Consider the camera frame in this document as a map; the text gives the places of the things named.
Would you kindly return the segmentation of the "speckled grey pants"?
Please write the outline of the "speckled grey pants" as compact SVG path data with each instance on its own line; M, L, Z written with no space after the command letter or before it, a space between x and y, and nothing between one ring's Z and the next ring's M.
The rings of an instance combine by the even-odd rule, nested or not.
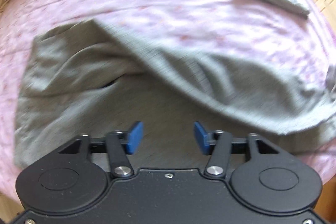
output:
M34 38L18 96L15 165L25 168L76 135L145 125L142 155L184 166L192 126L264 135L293 152L335 138L335 81L307 84L285 69L159 45L95 20Z

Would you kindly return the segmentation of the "pink patterned bed sheet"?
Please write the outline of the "pink patterned bed sheet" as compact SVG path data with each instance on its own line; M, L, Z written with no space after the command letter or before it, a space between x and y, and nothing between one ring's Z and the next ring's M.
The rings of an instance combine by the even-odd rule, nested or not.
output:
M307 19L260 0L10 0L1 15L1 192L16 197L14 117L33 38L95 18L156 42L255 58L323 86L335 38L313 0Z

